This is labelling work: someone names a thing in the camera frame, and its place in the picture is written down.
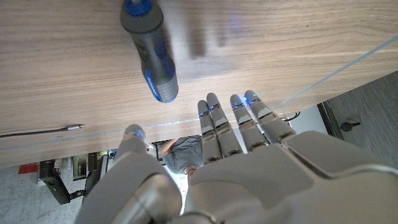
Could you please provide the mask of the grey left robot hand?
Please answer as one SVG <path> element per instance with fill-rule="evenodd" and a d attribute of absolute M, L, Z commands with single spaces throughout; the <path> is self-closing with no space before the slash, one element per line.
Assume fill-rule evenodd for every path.
<path fill-rule="evenodd" d="M 327 134 L 297 134 L 251 90 L 230 103 L 244 142 L 215 94 L 199 101 L 204 165 L 186 197 L 132 124 L 76 222 L 397 222 L 397 169 Z"/>

